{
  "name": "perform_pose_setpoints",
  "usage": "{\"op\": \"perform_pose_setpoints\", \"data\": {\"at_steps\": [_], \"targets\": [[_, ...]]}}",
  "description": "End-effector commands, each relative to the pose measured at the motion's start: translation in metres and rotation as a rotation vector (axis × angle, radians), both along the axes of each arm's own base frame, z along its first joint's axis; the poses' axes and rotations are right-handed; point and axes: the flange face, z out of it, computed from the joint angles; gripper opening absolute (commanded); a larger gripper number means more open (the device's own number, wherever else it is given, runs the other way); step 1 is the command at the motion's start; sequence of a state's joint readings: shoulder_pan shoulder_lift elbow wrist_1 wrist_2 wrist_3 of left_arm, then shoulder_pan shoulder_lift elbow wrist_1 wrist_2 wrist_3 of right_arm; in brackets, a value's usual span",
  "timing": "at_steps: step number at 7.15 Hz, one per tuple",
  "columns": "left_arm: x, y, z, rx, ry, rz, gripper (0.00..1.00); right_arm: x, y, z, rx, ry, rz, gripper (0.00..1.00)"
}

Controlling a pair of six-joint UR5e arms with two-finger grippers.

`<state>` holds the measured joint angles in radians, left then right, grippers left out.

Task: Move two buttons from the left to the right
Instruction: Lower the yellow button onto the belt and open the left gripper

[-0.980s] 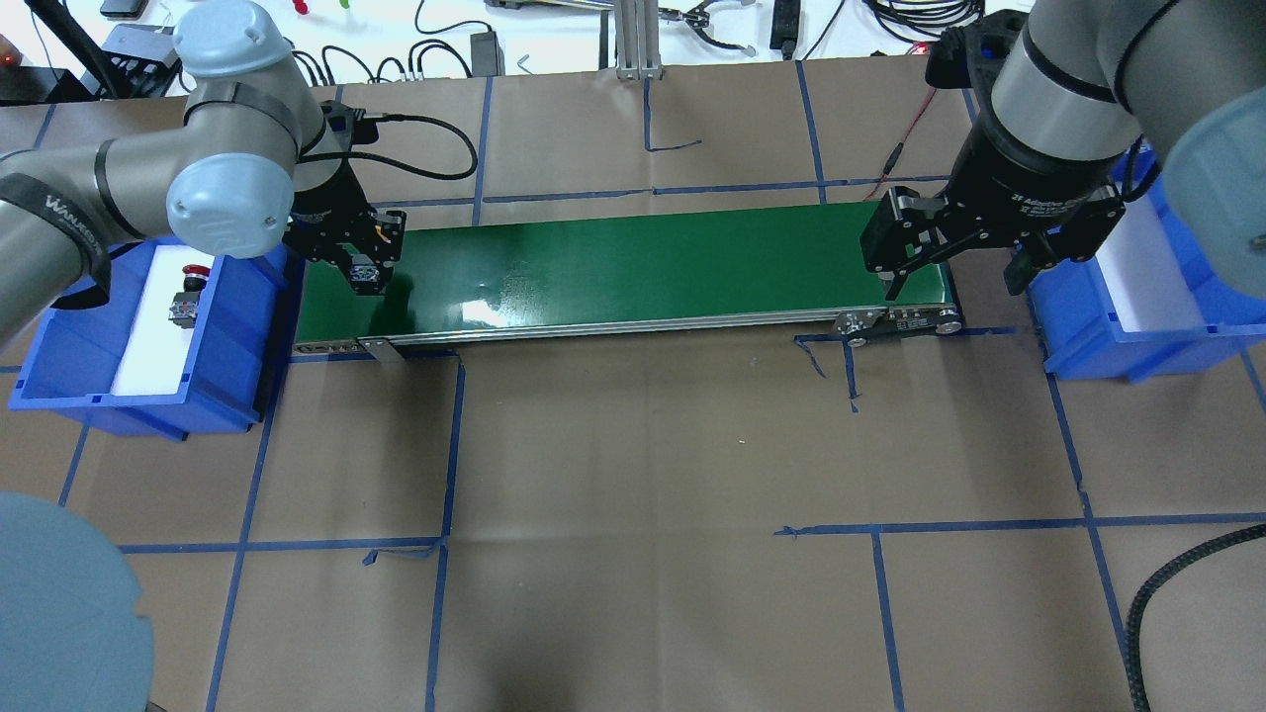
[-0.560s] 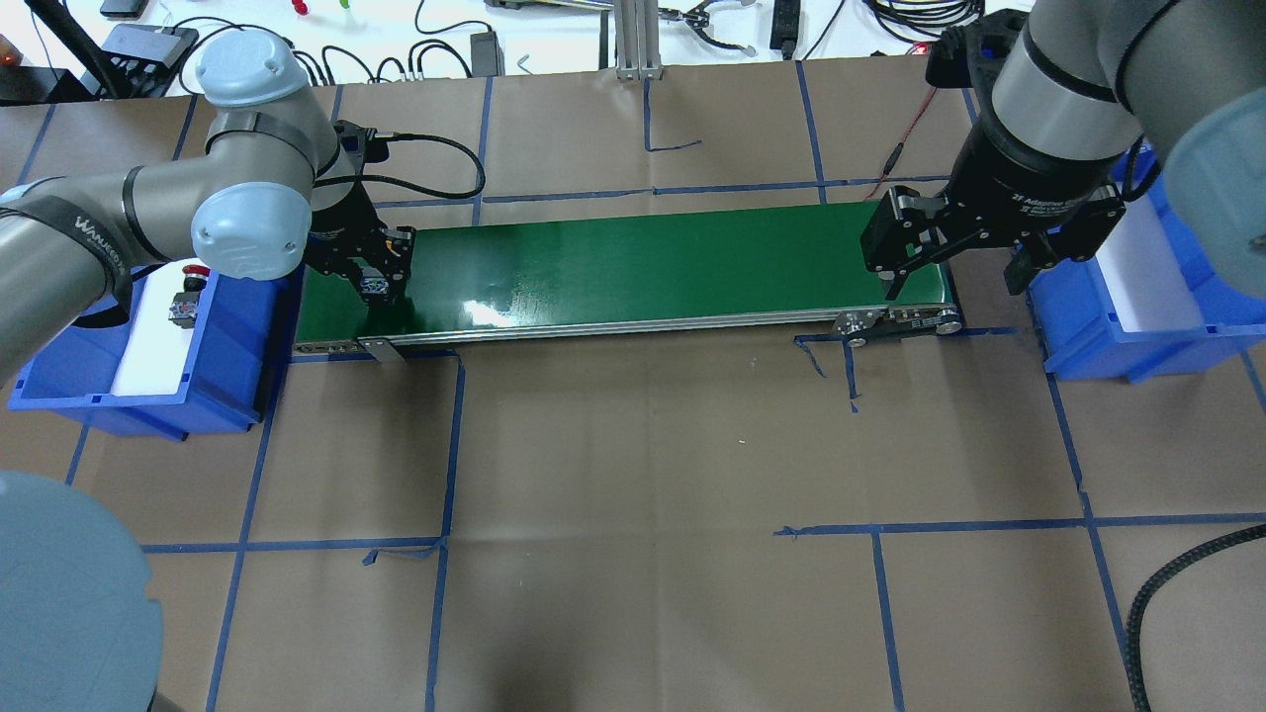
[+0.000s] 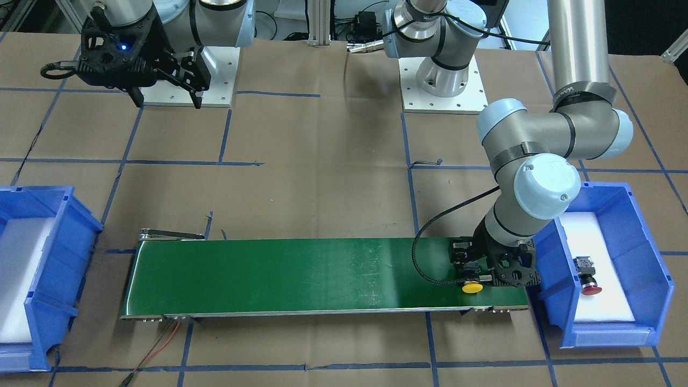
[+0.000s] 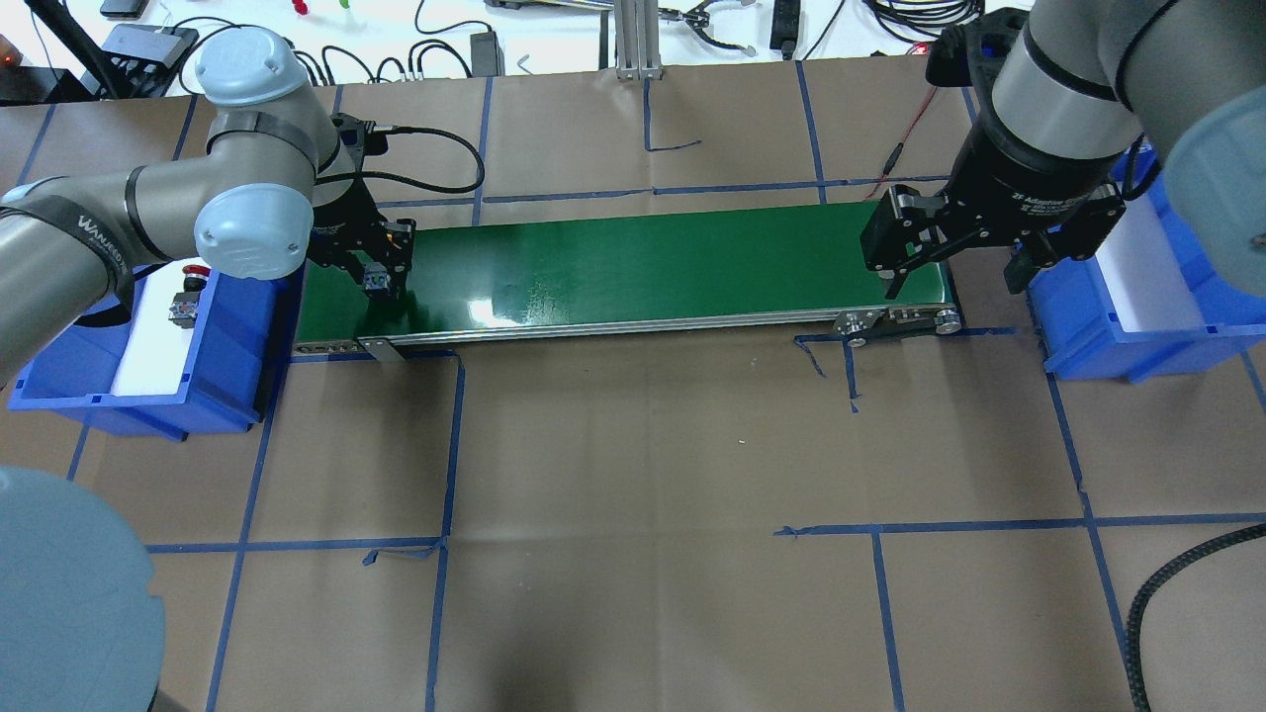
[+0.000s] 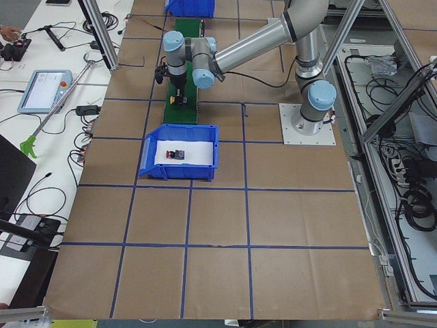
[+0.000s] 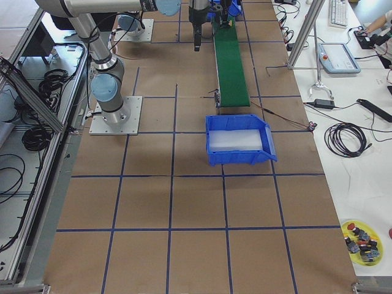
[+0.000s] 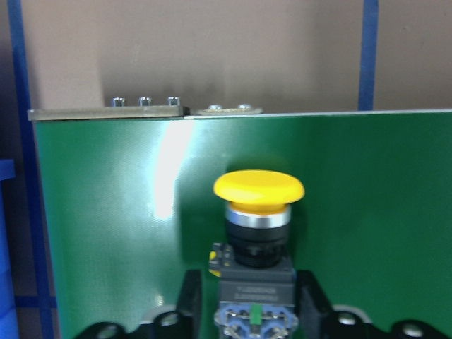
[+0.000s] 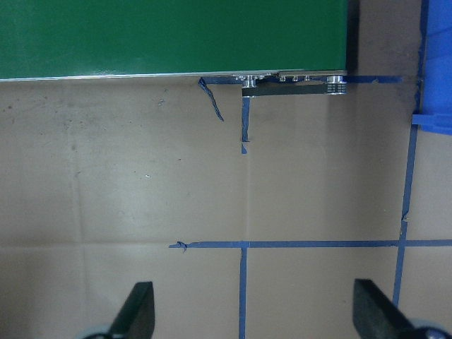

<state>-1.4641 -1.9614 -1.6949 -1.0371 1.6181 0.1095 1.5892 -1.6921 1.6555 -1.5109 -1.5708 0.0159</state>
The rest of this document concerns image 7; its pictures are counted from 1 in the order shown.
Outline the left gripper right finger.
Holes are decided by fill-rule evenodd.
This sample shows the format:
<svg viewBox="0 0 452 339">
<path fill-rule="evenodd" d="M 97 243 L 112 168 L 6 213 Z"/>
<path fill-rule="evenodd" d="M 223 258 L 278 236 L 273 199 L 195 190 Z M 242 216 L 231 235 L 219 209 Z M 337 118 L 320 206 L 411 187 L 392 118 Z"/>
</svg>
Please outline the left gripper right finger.
<svg viewBox="0 0 452 339">
<path fill-rule="evenodd" d="M 310 270 L 297 271 L 296 308 L 301 328 L 322 328 L 333 311 L 316 276 Z"/>
</svg>

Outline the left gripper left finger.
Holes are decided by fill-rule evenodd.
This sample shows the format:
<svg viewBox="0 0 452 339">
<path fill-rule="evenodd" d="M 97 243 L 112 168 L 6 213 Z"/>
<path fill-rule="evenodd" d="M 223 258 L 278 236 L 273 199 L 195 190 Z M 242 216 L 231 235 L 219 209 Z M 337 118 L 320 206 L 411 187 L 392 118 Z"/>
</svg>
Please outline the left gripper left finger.
<svg viewBox="0 0 452 339">
<path fill-rule="evenodd" d="M 183 332 L 199 332 L 202 318 L 202 275 L 201 271 L 187 270 L 184 274 L 176 311 L 182 323 Z"/>
</svg>

